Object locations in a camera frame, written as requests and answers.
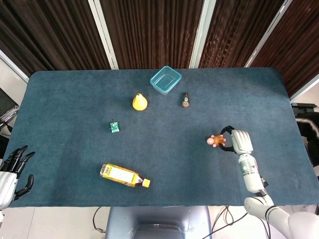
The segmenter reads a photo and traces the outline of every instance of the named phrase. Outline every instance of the chair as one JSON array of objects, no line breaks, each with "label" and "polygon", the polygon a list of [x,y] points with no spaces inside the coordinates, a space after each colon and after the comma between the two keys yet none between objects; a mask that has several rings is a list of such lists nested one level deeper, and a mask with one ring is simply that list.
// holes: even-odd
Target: chair
[{"label": "chair", "polygon": [[12,132],[12,127],[8,124],[17,115],[18,109],[19,105],[0,88],[0,158],[3,158],[10,138],[10,135],[1,130],[7,127]]},{"label": "chair", "polygon": [[7,127],[12,132],[12,127],[8,124],[17,115],[18,109],[19,105],[0,88],[0,130]]},{"label": "chair", "polygon": [[112,207],[105,238],[200,239],[210,230],[207,206]]}]

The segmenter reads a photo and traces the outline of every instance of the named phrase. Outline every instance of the brown bottle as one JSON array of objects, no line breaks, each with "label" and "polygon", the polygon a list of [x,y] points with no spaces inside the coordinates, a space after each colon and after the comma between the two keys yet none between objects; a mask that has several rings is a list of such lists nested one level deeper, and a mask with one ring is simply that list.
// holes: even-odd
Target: brown bottle
[{"label": "brown bottle", "polygon": [[188,92],[185,92],[185,94],[183,95],[181,106],[183,106],[184,108],[187,108],[190,106]]}]

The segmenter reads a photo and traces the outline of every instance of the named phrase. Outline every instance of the brown curtain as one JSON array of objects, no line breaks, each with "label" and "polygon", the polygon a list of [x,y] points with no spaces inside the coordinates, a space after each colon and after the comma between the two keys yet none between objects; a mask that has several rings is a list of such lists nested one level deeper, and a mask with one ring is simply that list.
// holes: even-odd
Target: brown curtain
[{"label": "brown curtain", "polygon": [[0,49],[27,75],[110,69],[87,0],[0,0]]},{"label": "brown curtain", "polygon": [[251,66],[269,66],[284,77],[289,96],[319,73],[319,1],[294,0]]},{"label": "brown curtain", "polygon": [[188,68],[203,0],[100,0],[120,69]]},{"label": "brown curtain", "polygon": [[283,2],[217,0],[199,67],[245,66]]}]

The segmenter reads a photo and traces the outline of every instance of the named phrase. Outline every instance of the green circuit board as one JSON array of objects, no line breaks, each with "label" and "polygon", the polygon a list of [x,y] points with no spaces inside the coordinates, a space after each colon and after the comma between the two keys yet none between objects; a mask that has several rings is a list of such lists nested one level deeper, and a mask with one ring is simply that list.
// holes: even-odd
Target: green circuit board
[{"label": "green circuit board", "polygon": [[116,133],[120,131],[119,124],[117,122],[110,123],[110,126],[111,126],[112,133]]}]

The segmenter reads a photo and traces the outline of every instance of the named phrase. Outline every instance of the small figurine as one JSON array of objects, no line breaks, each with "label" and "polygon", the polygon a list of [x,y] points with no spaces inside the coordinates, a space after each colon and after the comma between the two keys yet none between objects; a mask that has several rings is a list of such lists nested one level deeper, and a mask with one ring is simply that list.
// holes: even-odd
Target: small figurine
[{"label": "small figurine", "polygon": [[189,107],[189,104],[190,102],[189,102],[188,92],[185,92],[181,101],[181,106],[183,106],[184,108],[187,108]]},{"label": "small figurine", "polygon": [[116,133],[116,132],[119,132],[120,131],[120,128],[119,128],[119,123],[117,123],[117,122],[114,122],[114,120],[112,119],[112,123],[110,123],[110,126],[111,126],[111,128],[110,128],[110,130],[111,130],[111,132],[112,133]]},{"label": "small figurine", "polygon": [[147,106],[147,99],[141,93],[138,93],[133,99],[133,108],[137,111],[143,111]]},{"label": "small figurine", "polygon": [[207,143],[209,145],[212,145],[214,148],[217,147],[218,145],[222,144],[225,146],[226,139],[224,136],[221,135],[211,135],[210,138],[208,138]]}]

